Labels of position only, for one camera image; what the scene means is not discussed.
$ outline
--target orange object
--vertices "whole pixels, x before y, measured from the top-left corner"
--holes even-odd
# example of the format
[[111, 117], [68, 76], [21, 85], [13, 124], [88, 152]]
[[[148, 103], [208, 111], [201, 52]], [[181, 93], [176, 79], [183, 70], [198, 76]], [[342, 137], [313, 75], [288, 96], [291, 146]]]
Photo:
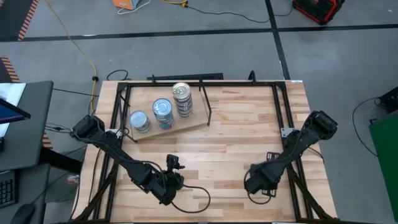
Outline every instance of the orange object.
[[137, 0], [112, 0], [112, 1], [116, 7], [122, 7], [130, 10], [135, 9], [138, 3]]

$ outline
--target red case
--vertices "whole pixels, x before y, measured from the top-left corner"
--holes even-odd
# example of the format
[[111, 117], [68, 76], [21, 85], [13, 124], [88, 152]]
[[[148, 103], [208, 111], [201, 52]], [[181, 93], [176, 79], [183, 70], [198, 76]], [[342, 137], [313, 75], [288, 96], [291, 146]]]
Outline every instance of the red case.
[[309, 18], [311, 18], [313, 21], [319, 23], [320, 25], [325, 25], [327, 24], [329, 21], [331, 21], [331, 19], [333, 18], [334, 15], [334, 11], [336, 10], [336, 8], [338, 7], [336, 0], [328, 0], [330, 1], [333, 6], [330, 9], [329, 13], [326, 15], [324, 20], [319, 20], [315, 17], [313, 17], [311, 14], [309, 14], [308, 12], [304, 11], [298, 4], [297, 4], [297, 0], [293, 0], [293, 6], [295, 9], [297, 9], [298, 11], [300, 11], [301, 13], [303, 13], [304, 15], [308, 16]]

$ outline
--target table leg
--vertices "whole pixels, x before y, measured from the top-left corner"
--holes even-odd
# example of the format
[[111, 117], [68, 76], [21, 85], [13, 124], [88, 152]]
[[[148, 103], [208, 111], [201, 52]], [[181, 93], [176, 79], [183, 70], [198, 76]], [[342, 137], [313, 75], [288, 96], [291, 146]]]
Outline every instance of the table leg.
[[40, 152], [39, 164], [47, 163], [59, 169], [67, 170], [75, 174], [81, 171], [82, 163], [76, 159], [54, 152], [53, 150], [42, 147]]

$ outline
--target can lid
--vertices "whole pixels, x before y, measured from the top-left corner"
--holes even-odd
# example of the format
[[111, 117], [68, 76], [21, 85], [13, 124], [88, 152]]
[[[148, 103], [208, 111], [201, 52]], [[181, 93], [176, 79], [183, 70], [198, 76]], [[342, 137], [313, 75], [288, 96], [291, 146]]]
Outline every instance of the can lid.
[[172, 93], [177, 99], [184, 99], [191, 94], [191, 89], [186, 83], [176, 83], [172, 88]]
[[134, 111], [130, 117], [131, 126], [140, 128], [147, 122], [147, 115], [143, 111]]
[[172, 110], [172, 104], [167, 99], [158, 99], [154, 102], [152, 107], [154, 109], [154, 113], [159, 116], [168, 115]]

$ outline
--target yellow cable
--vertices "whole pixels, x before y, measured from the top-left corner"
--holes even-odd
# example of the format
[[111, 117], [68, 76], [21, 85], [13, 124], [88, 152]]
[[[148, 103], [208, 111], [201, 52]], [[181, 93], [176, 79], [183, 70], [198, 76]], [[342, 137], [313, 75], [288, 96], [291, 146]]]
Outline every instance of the yellow cable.
[[188, 1], [173, 2], [173, 1], [162, 0], [162, 2], [167, 4], [181, 5], [182, 7], [185, 7], [188, 4]]
[[[52, 8], [51, 4], [50, 4], [47, 0], [45, 0], [45, 3], [47, 3], [47, 5], [48, 5], [49, 8], [51, 9], [51, 11], [54, 13], [55, 17], [58, 19], [59, 23], [61, 24], [62, 28], [64, 29], [65, 33], [67, 34], [68, 39], [70, 39], [70, 41], [72, 41], [72, 43], [75, 44], [75, 46], [77, 47], [77, 49], [79, 49], [79, 51], [86, 57], [87, 61], [91, 64], [91, 66], [92, 66], [93, 69], [94, 69], [94, 77], [97, 77], [97, 69], [95, 68], [94, 63], [93, 63], [93, 62], [91, 61], [91, 59], [87, 56], [87, 54], [84, 53], [84, 51], [79, 47], [79, 45], [77, 45], [77, 43], [76, 43], [74, 40], [72, 40], [72, 38], [70, 37], [70, 35], [69, 35], [68, 31], [67, 31], [67, 28], [65, 27], [65, 25], [63, 25], [63, 23], [62, 23], [60, 17], [59, 17], [58, 14], [54, 11], [54, 9]], [[94, 95], [94, 93], [95, 93], [95, 85], [96, 85], [96, 82], [97, 82], [96, 80], [93, 80], [93, 88], [91, 89], [91, 95]], [[94, 112], [94, 101], [93, 101], [93, 98], [94, 98], [94, 96], [91, 96], [91, 103], [90, 103], [90, 105], [91, 105], [91, 112]]]

